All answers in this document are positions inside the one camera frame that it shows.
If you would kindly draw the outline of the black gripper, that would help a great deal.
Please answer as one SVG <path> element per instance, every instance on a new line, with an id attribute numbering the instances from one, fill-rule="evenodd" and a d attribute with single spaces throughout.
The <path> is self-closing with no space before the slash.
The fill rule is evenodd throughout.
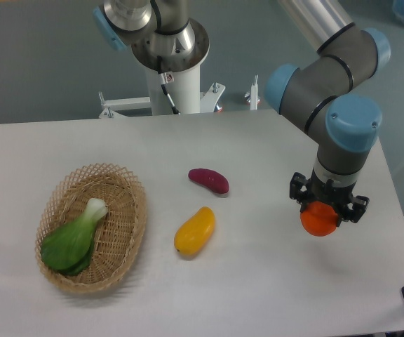
<path id="1" fill-rule="evenodd" d="M 331 206 L 336 212 L 337 223 L 357 223 L 367 211 L 370 199 L 364 196 L 353 196 L 356 180 L 344 185 L 332 179 L 321 179 L 321 175 L 312 171 L 310 179 L 294 172 L 290 180 L 289 195 L 299 204 L 299 212 L 312 209 L 312 203 Z"/>

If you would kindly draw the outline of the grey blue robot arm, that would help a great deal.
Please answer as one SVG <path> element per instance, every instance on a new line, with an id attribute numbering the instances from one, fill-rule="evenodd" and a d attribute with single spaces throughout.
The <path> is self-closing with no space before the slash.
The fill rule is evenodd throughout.
<path id="1" fill-rule="evenodd" d="M 293 175 L 290 198 L 301 211 L 320 202 L 338 223 L 357 223 L 369 200 L 353 190 L 382 113 L 353 90 L 388 63 L 389 42 L 376 29 L 359 29 L 337 1 L 281 5 L 318 54 L 304 69 L 280 66 L 264 88 L 269 105 L 318 144 L 311 176 Z M 113 49 L 130 49 L 145 68 L 155 115 L 203 111 L 199 67 L 210 42 L 186 1 L 105 1 L 93 17 Z"/>

